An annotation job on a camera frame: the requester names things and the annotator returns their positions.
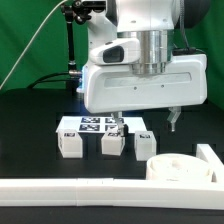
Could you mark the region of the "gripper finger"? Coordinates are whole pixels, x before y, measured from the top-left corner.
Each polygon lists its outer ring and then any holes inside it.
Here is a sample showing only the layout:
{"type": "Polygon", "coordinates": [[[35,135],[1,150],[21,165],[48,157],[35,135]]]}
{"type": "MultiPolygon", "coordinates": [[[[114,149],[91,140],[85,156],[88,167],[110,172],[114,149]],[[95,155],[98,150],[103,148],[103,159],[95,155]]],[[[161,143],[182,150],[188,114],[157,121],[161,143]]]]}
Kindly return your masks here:
{"type": "Polygon", "coordinates": [[[169,108],[170,114],[167,118],[169,124],[170,124],[170,130],[172,132],[175,131],[176,122],[181,114],[181,108],[180,107],[170,107],[169,108]]]}
{"type": "Polygon", "coordinates": [[[121,137],[126,137],[128,135],[128,126],[125,123],[122,123],[120,120],[120,118],[122,117],[122,113],[121,112],[113,112],[111,114],[111,116],[118,126],[118,134],[121,137]]]}

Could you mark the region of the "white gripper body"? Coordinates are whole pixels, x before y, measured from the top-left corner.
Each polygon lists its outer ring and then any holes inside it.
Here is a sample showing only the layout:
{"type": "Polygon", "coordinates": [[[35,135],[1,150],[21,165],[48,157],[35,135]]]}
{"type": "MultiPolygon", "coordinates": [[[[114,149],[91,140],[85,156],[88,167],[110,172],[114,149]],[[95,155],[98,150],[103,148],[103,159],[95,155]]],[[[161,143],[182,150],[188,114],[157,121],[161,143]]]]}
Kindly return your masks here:
{"type": "Polygon", "coordinates": [[[207,98],[204,54],[174,56],[160,74],[133,74],[128,65],[88,68],[84,103],[91,113],[202,104],[207,98]]]}

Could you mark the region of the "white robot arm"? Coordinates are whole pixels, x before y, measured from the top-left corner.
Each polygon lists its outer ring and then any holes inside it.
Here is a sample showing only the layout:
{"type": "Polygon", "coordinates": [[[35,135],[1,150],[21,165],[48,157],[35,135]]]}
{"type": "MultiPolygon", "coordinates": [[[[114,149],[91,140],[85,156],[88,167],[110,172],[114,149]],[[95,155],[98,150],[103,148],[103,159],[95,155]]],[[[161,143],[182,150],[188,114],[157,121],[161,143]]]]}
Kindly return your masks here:
{"type": "Polygon", "coordinates": [[[167,108],[175,123],[181,108],[207,98],[207,58],[176,49],[175,28],[184,27],[186,0],[81,0],[77,17],[88,23],[83,67],[84,103],[91,113],[109,112],[121,136],[119,113],[167,108]]]}

